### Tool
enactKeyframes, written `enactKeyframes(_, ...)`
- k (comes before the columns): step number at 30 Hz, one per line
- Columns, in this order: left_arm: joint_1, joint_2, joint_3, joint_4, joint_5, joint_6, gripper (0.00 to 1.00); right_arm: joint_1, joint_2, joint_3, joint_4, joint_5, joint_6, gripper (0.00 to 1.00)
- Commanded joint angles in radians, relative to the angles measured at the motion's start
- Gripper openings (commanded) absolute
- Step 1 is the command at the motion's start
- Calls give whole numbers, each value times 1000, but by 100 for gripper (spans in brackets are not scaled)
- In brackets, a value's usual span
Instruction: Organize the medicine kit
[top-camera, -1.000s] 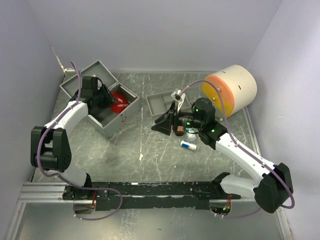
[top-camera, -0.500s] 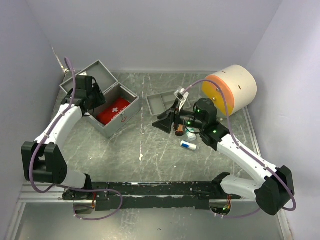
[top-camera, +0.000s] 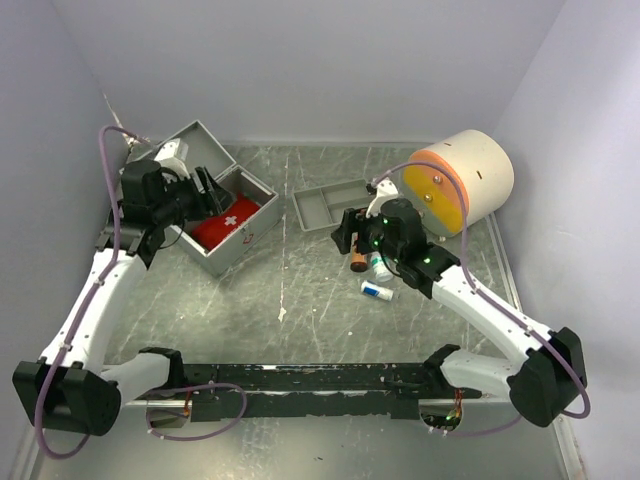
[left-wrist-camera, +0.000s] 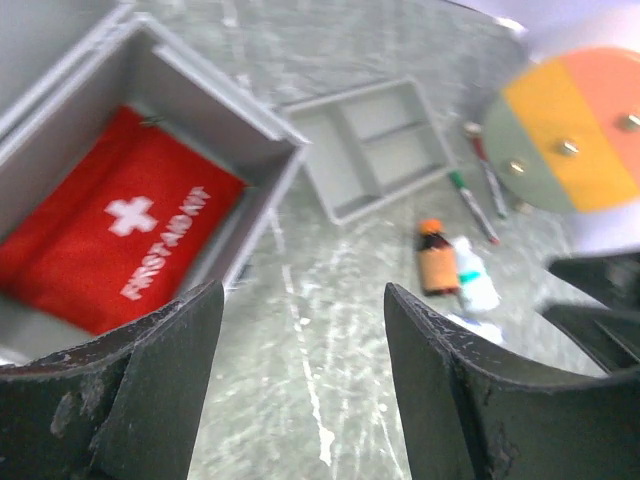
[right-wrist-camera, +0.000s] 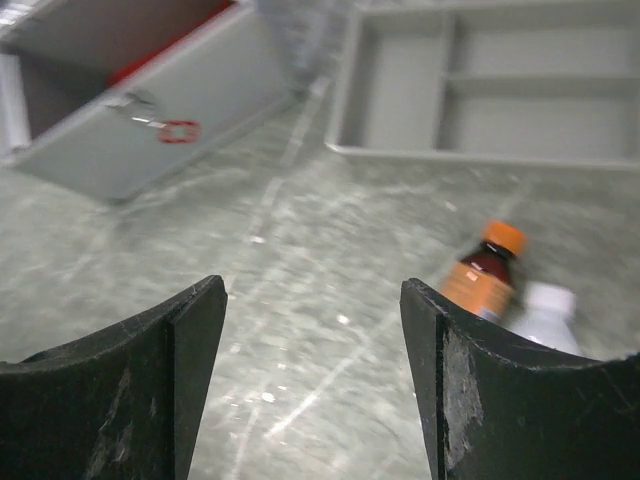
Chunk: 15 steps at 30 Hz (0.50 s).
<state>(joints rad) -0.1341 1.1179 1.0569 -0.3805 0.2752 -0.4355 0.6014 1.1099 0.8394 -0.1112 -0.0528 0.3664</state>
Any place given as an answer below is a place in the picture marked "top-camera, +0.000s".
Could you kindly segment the white green pill bottle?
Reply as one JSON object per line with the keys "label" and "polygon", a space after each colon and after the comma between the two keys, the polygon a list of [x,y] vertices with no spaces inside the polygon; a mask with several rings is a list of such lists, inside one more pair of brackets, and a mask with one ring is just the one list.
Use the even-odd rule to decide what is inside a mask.
{"label": "white green pill bottle", "polygon": [[372,252],[370,254],[370,264],[377,282],[385,283],[394,278],[393,273],[386,266],[385,259],[379,252]]}

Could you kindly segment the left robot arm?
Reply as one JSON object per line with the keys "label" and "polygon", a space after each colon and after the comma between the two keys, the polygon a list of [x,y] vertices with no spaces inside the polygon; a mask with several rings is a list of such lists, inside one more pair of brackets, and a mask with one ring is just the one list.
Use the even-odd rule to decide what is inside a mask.
{"label": "left robot arm", "polygon": [[150,391],[181,395],[187,385],[181,354],[146,347],[133,360],[104,370],[106,349],[126,300],[165,242],[168,227],[225,213],[232,195],[204,167],[180,178],[154,160],[125,166],[120,193],[96,242],[86,283],[56,337],[36,361],[22,361],[12,382],[31,422],[103,436],[121,407]]}

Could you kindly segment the grey storage case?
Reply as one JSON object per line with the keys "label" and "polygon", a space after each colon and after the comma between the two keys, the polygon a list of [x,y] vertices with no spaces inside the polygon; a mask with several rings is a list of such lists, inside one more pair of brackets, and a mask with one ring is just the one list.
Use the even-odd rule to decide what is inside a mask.
{"label": "grey storage case", "polygon": [[279,219],[278,195],[195,121],[121,172],[123,246],[151,263],[178,244],[221,275]]}

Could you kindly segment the orange brown bottle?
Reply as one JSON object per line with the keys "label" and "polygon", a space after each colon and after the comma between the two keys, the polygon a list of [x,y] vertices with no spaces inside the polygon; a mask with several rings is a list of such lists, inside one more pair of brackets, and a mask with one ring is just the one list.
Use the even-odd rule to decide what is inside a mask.
{"label": "orange brown bottle", "polygon": [[366,254],[360,253],[356,247],[351,250],[350,269],[356,273],[363,273],[369,267],[368,257]]}

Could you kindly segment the white blue tube bottle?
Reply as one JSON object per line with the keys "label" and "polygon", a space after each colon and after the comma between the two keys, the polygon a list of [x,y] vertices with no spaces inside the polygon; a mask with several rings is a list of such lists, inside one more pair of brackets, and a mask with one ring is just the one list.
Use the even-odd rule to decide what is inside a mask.
{"label": "white blue tube bottle", "polygon": [[377,298],[386,302],[390,302],[394,298],[394,291],[379,286],[370,281],[363,281],[360,286],[361,293],[369,297]]}

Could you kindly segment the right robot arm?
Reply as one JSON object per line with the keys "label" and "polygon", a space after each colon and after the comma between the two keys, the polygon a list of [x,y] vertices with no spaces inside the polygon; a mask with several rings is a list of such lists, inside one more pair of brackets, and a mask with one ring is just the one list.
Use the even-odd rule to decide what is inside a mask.
{"label": "right robot arm", "polygon": [[332,233],[338,250],[378,252],[393,261],[401,280],[454,311],[488,338],[503,360],[448,347],[424,374],[426,390],[443,398],[456,388],[506,397],[521,417],[549,426],[586,395],[579,336],[553,330],[512,307],[463,268],[461,260],[428,241],[417,210],[406,199],[385,202],[376,216],[344,211]]}

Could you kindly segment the red first aid pouch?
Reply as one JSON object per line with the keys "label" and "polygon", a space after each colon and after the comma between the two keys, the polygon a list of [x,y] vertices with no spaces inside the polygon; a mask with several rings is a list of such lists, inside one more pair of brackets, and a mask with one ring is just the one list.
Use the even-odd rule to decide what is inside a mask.
{"label": "red first aid pouch", "polygon": [[239,194],[236,201],[225,213],[203,221],[193,229],[191,236],[204,249],[213,250],[255,214],[259,208],[258,204]]}

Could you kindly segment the grey divided tray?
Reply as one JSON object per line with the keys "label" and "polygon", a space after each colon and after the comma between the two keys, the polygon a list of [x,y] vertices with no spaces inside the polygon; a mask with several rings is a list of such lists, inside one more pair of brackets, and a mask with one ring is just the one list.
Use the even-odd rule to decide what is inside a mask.
{"label": "grey divided tray", "polygon": [[304,232],[336,228],[345,209],[366,209],[373,199],[365,179],[342,181],[292,193],[292,201]]}

